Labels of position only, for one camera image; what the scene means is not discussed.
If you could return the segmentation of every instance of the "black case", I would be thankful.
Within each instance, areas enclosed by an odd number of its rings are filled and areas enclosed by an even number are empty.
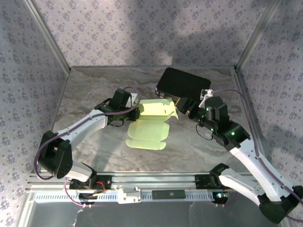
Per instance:
[[[161,98],[171,98],[174,102],[181,97],[200,100],[202,89],[209,89],[211,81],[193,74],[166,68],[159,80],[155,93]]]

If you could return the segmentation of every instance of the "wall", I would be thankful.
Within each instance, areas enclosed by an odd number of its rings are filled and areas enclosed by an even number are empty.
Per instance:
[[[65,75],[23,1],[0,7],[0,226],[11,226]]]
[[[301,0],[281,1],[242,69],[265,152],[295,185],[303,184],[302,21]],[[302,206],[293,216],[302,219]]]
[[[72,66],[231,66],[268,0],[36,0]]]

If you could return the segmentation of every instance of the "table surface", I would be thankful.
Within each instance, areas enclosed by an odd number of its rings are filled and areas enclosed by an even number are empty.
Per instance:
[[[235,88],[229,68],[195,68],[179,70],[211,80],[211,89]],[[119,87],[138,88],[143,99],[158,98],[154,89],[165,68],[73,68],[69,75],[56,116],[53,131],[62,130],[86,116],[97,104],[112,97]],[[220,95],[228,106],[230,119],[248,132],[240,97],[233,92]],[[214,140],[207,141],[196,133],[196,123],[186,116],[172,117],[169,135],[163,150],[130,148],[127,130],[130,122],[117,128],[107,126],[86,138],[73,151],[73,160],[83,162],[101,171],[160,171],[208,172],[219,163],[225,163],[238,172],[247,172],[245,166]],[[200,128],[205,137],[211,134]]]

